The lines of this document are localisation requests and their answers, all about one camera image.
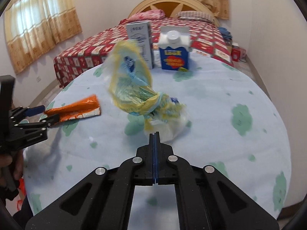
orange wrapper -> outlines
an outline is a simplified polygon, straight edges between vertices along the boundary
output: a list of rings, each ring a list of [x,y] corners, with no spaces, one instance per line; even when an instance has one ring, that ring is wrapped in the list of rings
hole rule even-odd
[[[53,108],[44,112],[47,116],[59,114],[59,121],[93,117],[101,114],[100,105],[96,95],[91,95],[76,103],[69,104],[60,108]]]

carton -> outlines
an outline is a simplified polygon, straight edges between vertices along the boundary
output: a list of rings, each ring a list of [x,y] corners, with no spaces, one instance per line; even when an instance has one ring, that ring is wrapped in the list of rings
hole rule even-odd
[[[188,27],[161,27],[158,45],[162,69],[188,71],[190,44]]]
[[[138,42],[140,54],[144,58],[149,69],[153,68],[153,50],[151,42],[150,22],[132,22],[126,25],[126,30],[129,39],[134,39]]]

wall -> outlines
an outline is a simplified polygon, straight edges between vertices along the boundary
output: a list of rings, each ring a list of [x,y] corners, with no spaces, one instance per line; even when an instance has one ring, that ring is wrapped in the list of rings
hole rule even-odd
[[[291,146],[285,206],[301,201],[307,192],[306,38],[306,20],[293,0],[252,0],[248,56],[286,125]]]
[[[143,0],[74,0],[83,33],[57,45],[35,61],[17,77],[7,51],[4,34],[4,15],[0,17],[0,75],[16,77],[13,94],[16,106],[28,106],[52,81],[56,79],[53,58],[63,50],[107,28],[118,25]]]
[[[233,42],[248,50],[252,25],[251,0],[229,0],[229,10],[230,20],[219,20],[220,25],[231,32]]]

table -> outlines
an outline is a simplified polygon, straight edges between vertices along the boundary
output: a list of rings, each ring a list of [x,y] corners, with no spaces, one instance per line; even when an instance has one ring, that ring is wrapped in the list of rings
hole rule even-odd
[[[191,165],[211,164],[277,218],[291,176],[287,131],[276,108],[245,74],[191,53],[191,72],[151,70],[153,89],[187,105],[190,122],[168,142]],[[103,64],[73,80],[51,107],[96,94],[101,116],[61,123],[24,151],[24,178],[34,214],[96,167],[118,167],[148,143],[142,118],[112,104]],[[136,187],[128,229],[179,229],[174,186]]]

triangular cutout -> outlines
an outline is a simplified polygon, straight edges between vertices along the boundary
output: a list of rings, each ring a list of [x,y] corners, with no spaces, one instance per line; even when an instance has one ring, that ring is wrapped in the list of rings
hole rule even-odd
[[[86,183],[82,188],[80,188],[77,192],[75,192],[70,198],[68,198],[66,201],[64,201],[60,208],[67,213],[72,214],[73,216],[76,216],[81,206],[83,205],[85,198],[87,194],[89,193],[90,189],[92,187],[91,183]]]
[[[246,202],[243,201],[234,191],[232,191],[223,182],[219,181],[217,182],[217,185],[219,186],[227,204],[227,207],[232,214],[247,207]]]

